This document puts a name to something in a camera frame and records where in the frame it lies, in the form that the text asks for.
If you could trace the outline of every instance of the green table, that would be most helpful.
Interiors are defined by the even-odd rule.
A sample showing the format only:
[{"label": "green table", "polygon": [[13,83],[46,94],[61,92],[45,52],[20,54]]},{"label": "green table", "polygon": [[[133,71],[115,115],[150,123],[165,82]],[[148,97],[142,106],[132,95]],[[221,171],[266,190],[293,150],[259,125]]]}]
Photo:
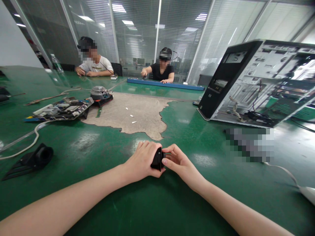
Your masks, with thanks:
[{"label": "green table", "polygon": [[[57,95],[78,86],[70,96],[85,98],[94,85],[115,92],[194,100],[201,91],[128,84],[125,78],[78,77],[26,67],[0,68],[0,86],[12,97],[0,105],[0,140],[7,145],[32,131],[37,123],[24,123],[33,111],[56,101],[24,106],[34,99]],[[241,127],[206,122],[191,101],[173,101],[160,114],[167,124],[160,143],[176,143],[206,179],[249,207],[296,235],[315,234],[315,207],[293,186],[282,170],[261,163],[235,163],[226,157],[225,128]],[[125,162],[137,143],[150,140],[144,133],[125,134],[119,129],[88,125],[79,120],[56,122],[39,131],[41,142],[54,148],[53,160],[44,170],[0,182],[0,219],[50,193]],[[301,186],[315,187],[315,134],[284,123],[275,129],[275,165],[289,169]],[[27,147],[31,135],[1,153],[11,155]],[[0,176],[17,158],[0,161]],[[231,226],[171,170],[160,179],[148,177],[110,194],[90,210],[68,235],[233,235]]]}]

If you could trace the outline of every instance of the hand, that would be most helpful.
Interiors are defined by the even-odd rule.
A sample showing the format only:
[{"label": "hand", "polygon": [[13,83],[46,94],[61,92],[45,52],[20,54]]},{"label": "hand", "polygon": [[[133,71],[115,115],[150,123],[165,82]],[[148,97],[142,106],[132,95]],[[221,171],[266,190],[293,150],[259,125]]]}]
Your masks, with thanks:
[{"label": "hand", "polygon": [[143,69],[142,71],[141,71],[141,76],[142,77],[145,77],[145,76],[147,76],[147,71],[145,70],[145,69]]},{"label": "hand", "polygon": [[86,76],[96,77],[96,76],[98,76],[98,72],[89,71],[86,73]]},{"label": "hand", "polygon": [[81,67],[77,67],[75,71],[79,76],[85,75],[85,71]]},{"label": "hand", "polygon": [[161,171],[151,168],[154,155],[161,147],[161,144],[155,142],[139,142],[135,153],[123,164],[126,171],[130,171],[128,176],[131,183],[142,180],[149,175],[159,178],[163,174],[165,168],[162,168]]},{"label": "hand", "polygon": [[176,172],[192,190],[199,192],[203,188],[207,180],[176,144],[162,149],[162,152],[167,153],[162,163]]}]

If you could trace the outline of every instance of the motherboard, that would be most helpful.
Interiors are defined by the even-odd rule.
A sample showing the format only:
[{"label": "motherboard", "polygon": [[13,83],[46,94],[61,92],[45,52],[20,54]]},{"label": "motherboard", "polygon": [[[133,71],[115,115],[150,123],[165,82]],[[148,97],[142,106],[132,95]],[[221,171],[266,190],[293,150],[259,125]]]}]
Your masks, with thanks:
[{"label": "motherboard", "polygon": [[75,97],[64,97],[61,101],[34,111],[33,115],[25,118],[24,121],[64,121],[74,120],[79,116],[86,118],[89,108],[93,103],[94,100],[91,97],[85,100],[77,100]]}]

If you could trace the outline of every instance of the plastic bottle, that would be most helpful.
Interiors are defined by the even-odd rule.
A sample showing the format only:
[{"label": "plastic bottle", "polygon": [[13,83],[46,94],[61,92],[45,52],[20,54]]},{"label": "plastic bottle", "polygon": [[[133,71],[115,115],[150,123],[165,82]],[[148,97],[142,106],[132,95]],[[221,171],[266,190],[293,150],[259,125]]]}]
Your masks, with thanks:
[{"label": "plastic bottle", "polygon": [[64,71],[63,71],[63,69],[62,69],[62,67],[61,67],[61,65],[59,63],[59,60],[55,57],[54,54],[51,54],[51,56],[52,56],[53,64],[55,65],[57,71],[60,72],[60,73],[63,73]]}]

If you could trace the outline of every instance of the pixelated area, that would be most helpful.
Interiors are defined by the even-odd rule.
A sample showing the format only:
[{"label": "pixelated area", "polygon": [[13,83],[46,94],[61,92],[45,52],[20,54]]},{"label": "pixelated area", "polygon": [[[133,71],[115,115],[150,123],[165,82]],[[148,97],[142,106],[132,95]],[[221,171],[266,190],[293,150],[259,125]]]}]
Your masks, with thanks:
[{"label": "pixelated area", "polygon": [[226,154],[234,162],[270,162],[274,157],[274,130],[226,129]]}]

